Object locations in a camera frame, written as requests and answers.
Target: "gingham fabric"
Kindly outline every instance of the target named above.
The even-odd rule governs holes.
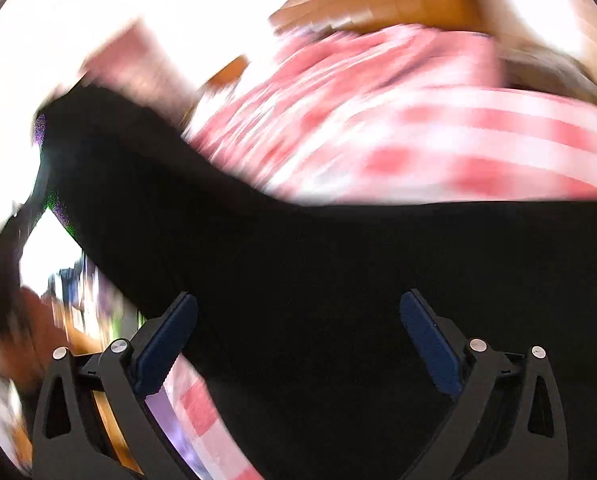
[[[597,107],[496,88],[489,38],[298,39],[264,80],[200,102],[186,138],[222,170],[299,203],[597,198]],[[214,480],[260,478],[184,358],[167,389]]]

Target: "pink fabric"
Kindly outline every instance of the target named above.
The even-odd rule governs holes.
[[[597,198],[597,107],[497,88],[485,36],[418,25],[301,35],[270,65],[187,132],[264,192],[304,203]],[[180,358],[168,380],[214,480],[259,479],[191,365]]]

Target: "dark blue object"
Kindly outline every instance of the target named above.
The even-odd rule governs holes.
[[[141,327],[140,340],[134,346],[133,388],[137,397],[155,394],[163,385],[174,361],[196,326],[196,299],[182,292],[161,317],[147,320]]]
[[[461,360],[445,339],[433,311],[420,294],[401,297],[401,322],[441,393],[456,399],[463,391]]]

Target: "crumpled cloth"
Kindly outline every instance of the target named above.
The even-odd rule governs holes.
[[[597,198],[597,107],[501,85],[494,41],[480,34],[297,32],[203,96],[184,135],[290,202]],[[183,357],[166,384],[212,478],[260,479]]]

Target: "pink checkered tablecloth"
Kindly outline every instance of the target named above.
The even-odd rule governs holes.
[[[235,88],[202,98],[185,135],[290,202],[597,198],[597,107],[503,89],[501,77],[494,41],[469,32],[298,34]],[[214,480],[260,478],[182,357],[167,384]]]

